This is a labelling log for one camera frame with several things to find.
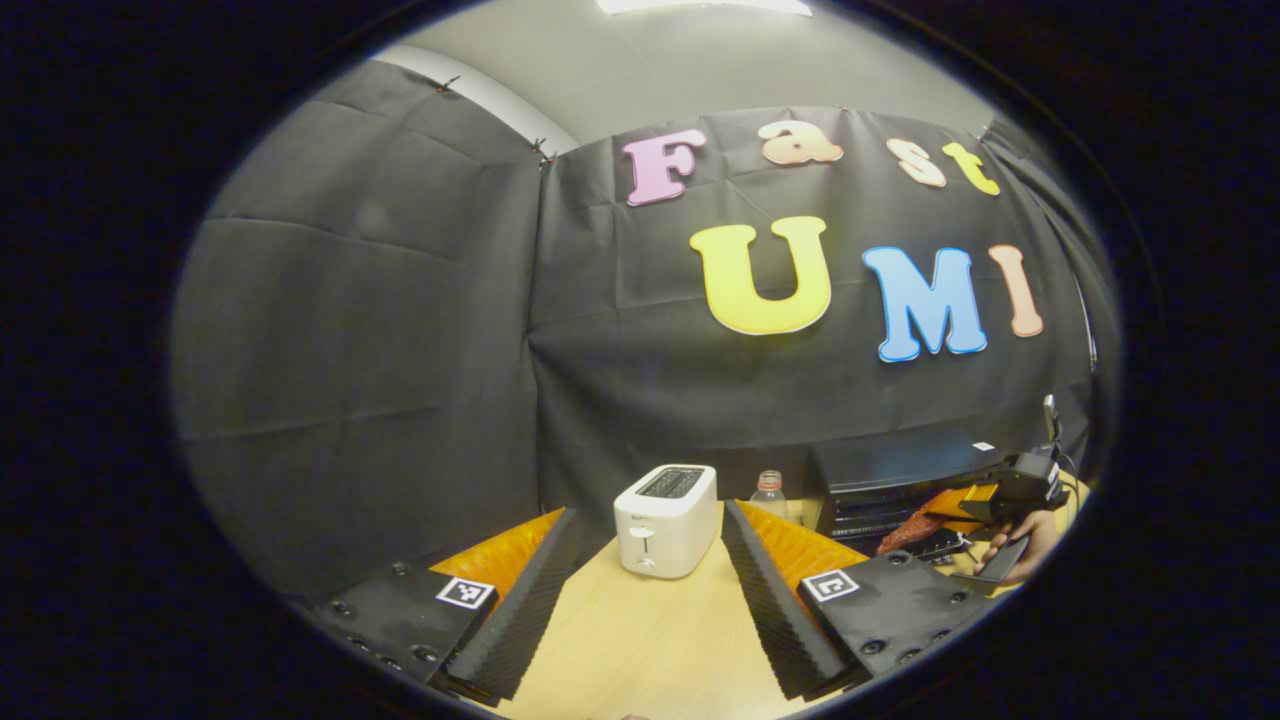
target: yellow letter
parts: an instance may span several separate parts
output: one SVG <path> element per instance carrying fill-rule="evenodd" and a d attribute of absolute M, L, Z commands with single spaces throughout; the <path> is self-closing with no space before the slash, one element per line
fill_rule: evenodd
<path fill-rule="evenodd" d="M 782 218 L 773 233 L 786 238 L 796 268 L 796 291 L 786 300 L 764 300 L 755 292 L 748 246 L 750 225 L 721 225 L 689 238 L 703 255 L 707 305 L 726 328 L 742 334 L 791 333 L 815 323 L 831 305 L 831 278 L 818 234 L 827 223 L 818 218 Z"/>
<path fill-rule="evenodd" d="M 1044 329 L 1044 320 L 1036 313 L 1036 301 L 1032 300 L 1032 288 L 1027 284 L 1027 273 L 1023 270 L 1023 254 L 1012 245 L 997 245 L 987 251 L 1000 269 L 1005 273 L 1005 284 L 1009 286 L 1009 299 L 1014 302 L 1014 334 L 1018 337 L 1032 337 Z"/>
<path fill-rule="evenodd" d="M 942 151 L 955 158 L 956 164 L 960 165 L 961 170 L 964 170 L 964 177 L 969 178 L 969 182 L 972 182 L 974 187 L 987 195 L 1000 195 L 1000 186 L 996 184 L 996 181 L 982 174 L 982 170 L 978 169 L 982 167 L 982 158 L 969 152 L 964 149 L 964 145 L 960 145 L 959 142 L 947 145 L 942 149 Z"/>
<path fill-rule="evenodd" d="M 897 165 L 906 172 L 906 174 L 920 184 L 931 184 L 933 187 L 946 187 L 947 178 L 942 174 L 942 170 L 937 165 L 929 161 L 929 154 L 924 151 L 923 147 L 914 142 L 906 140 L 899 140 L 896 137 L 888 138 L 884 143 L 888 146 L 888 151 L 897 155 L 901 160 Z"/>
<path fill-rule="evenodd" d="M 803 120 L 769 123 L 760 128 L 759 136 L 768 140 L 764 156 L 780 165 L 799 165 L 809 160 L 831 163 L 845 155 L 845 150 L 832 145 L 818 126 Z"/>

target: ceiling light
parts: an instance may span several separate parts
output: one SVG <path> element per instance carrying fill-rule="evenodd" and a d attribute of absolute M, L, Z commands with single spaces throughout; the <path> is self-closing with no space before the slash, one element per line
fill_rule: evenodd
<path fill-rule="evenodd" d="M 759 8 L 762 10 L 777 10 L 794 15 L 813 17 L 809 6 L 797 0 L 595 0 L 595 4 L 611 15 L 630 13 L 631 10 L 680 5 L 739 5 L 741 8 Z"/>

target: ceiling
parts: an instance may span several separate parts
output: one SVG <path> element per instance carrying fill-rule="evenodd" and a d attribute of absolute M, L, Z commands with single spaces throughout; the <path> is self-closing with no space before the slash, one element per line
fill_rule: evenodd
<path fill-rule="evenodd" d="M 992 105 L 824 3 L 608 15 L 595 0 L 490 0 L 401 41 L 504 85 L 586 143 L 703 113 L 845 105 L 979 135 Z"/>

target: letter u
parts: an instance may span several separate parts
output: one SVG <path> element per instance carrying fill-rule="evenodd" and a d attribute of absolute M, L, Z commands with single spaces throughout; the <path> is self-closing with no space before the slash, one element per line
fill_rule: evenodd
<path fill-rule="evenodd" d="M 773 233 L 786 238 L 796 269 L 796 291 L 786 300 L 765 300 L 755 292 L 748 246 L 755 240 L 751 225 L 721 225 L 689 238 L 703 256 L 703 279 L 712 315 L 742 334 L 777 334 L 804 329 L 831 305 L 831 277 L 818 236 L 827 229 L 819 218 L 782 218 Z"/>

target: black fabric backdrop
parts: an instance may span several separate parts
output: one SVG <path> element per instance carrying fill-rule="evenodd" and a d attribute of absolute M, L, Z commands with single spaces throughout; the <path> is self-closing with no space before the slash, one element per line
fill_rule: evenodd
<path fill-rule="evenodd" d="M 756 129 L 792 118 L 845 156 L 769 163 Z M 684 196 L 628 206 L 621 147 L 687 128 L 708 142 Z M 911 181 L 890 137 L 924 147 L 947 186 Z M 942 155 L 951 141 L 1000 196 Z M 713 464 L 721 496 L 746 497 L 765 468 L 783 489 L 806 486 L 814 442 L 998 415 L 1046 392 L 1087 406 L 1073 269 L 1084 284 L 1096 260 L 1075 208 L 1046 206 L 1060 196 L 998 138 L 837 108 L 663 123 L 539 170 L 475 104 L 370 61 L 276 127 L 202 224 L 174 314 L 179 432 L 215 518 L 280 592 L 334 592 L 562 505 L 581 511 L 585 560 L 613 532 L 617 493 L 662 462 Z M 689 238 L 755 227 L 756 287 L 781 299 L 795 274 L 769 224 L 794 215 L 827 223 L 829 309 L 797 333 L 728 331 Z M 1010 329 L 997 243 L 1024 255 L 1039 336 Z M 877 245 L 925 277 L 938 249 L 969 252 L 986 350 L 881 361 L 883 299 L 861 263 Z M 1097 334 L 1116 315 L 1094 300 Z M 1042 439 L 1029 424 L 1027 441 Z"/>

